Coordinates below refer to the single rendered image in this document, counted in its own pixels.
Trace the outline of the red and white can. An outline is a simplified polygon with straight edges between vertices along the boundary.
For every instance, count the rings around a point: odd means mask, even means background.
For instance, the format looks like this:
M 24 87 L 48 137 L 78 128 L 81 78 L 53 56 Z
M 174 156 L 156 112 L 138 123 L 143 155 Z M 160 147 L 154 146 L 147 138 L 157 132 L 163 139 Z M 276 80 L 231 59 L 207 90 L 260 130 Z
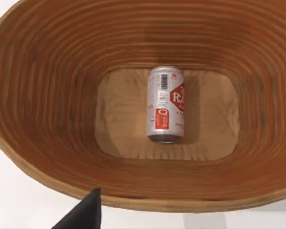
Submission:
M 174 66 L 158 66 L 150 71 L 146 135 L 161 144 L 175 143 L 184 136 L 184 76 Z

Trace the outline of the brown woven basket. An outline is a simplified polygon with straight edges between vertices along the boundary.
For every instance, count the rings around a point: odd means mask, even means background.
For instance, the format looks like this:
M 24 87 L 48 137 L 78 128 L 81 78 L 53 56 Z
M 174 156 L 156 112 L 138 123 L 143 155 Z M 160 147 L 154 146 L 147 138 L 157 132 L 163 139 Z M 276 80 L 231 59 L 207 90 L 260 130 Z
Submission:
M 146 135 L 184 76 L 184 136 Z M 19 0 L 0 18 L 0 148 L 66 195 L 215 212 L 286 199 L 286 0 Z

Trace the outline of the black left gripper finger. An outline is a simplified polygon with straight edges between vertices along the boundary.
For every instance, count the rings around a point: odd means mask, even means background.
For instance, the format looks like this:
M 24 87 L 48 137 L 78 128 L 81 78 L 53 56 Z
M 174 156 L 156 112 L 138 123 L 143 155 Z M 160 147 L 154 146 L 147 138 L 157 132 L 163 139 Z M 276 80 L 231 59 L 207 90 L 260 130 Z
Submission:
M 52 229 L 101 229 L 101 189 L 91 191 Z

